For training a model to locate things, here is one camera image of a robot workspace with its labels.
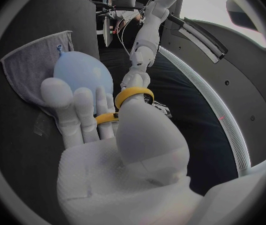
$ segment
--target window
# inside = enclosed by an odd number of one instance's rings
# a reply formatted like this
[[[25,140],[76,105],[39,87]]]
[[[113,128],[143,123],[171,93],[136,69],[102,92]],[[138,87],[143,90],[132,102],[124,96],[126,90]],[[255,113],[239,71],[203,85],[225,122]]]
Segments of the window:
[[[226,1],[227,0],[183,0],[180,17],[210,22],[233,29],[266,48],[266,40],[263,34],[232,23],[226,10]]]

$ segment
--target yellow band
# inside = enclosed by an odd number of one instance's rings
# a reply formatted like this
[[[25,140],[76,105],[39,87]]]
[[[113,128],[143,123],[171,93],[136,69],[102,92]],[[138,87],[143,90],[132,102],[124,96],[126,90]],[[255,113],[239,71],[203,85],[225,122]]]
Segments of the yellow band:
[[[97,116],[95,119],[97,121],[97,125],[107,122],[118,121],[118,112],[104,113]]]
[[[154,93],[145,87],[129,87],[120,92],[115,98],[115,105],[119,109],[121,104],[125,99],[129,98],[135,94],[149,94],[152,97],[152,102],[154,101]]]

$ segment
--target gray cloth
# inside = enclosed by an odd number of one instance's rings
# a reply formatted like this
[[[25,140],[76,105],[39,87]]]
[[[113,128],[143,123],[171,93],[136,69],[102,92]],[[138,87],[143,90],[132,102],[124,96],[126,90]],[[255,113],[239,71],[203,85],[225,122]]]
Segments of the gray cloth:
[[[32,41],[0,60],[15,92],[24,101],[39,106],[56,121],[55,112],[42,99],[40,87],[45,79],[53,77],[54,67],[59,59],[57,45],[61,44],[64,52],[74,50],[71,32],[63,31]]]

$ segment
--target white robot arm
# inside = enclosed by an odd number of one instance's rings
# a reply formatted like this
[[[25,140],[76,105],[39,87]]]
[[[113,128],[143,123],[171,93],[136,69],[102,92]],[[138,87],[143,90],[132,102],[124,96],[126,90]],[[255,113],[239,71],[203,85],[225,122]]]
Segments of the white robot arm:
[[[151,67],[155,61],[159,46],[159,27],[169,15],[169,7],[177,0],[155,0],[145,9],[145,23],[138,32],[131,50],[130,60],[132,66],[130,71],[124,76],[121,88],[125,89],[127,82],[134,74],[146,72],[147,67]]]

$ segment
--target white led strip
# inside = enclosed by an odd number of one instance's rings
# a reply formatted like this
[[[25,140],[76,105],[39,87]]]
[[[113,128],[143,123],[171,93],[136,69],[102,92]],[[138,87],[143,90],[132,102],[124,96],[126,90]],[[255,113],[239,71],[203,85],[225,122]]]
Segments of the white led strip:
[[[161,46],[159,47],[159,52],[172,62],[195,85],[207,100],[215,115],[218,118],[222,118],[219,122],[231,145],[237,171],[240,176],[240,171],[250,168],[251,165],[245,140],[230,110],[213,88],[190,66]]]

